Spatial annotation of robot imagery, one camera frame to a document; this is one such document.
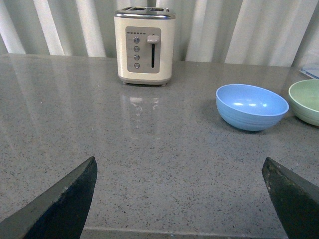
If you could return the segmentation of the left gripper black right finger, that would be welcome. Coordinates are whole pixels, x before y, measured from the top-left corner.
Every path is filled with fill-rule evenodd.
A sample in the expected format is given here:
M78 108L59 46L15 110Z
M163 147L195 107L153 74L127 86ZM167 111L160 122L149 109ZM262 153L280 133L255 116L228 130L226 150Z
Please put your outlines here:
M277 216L290 239L319 237L319 187L267 157L262 175Z

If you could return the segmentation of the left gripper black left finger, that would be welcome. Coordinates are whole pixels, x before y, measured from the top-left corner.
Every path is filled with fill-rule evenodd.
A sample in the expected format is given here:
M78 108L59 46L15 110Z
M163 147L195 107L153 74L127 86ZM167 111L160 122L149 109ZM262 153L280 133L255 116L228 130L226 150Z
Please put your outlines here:
M78 239L91 206L97 163L90 157L0 224L2 239Z

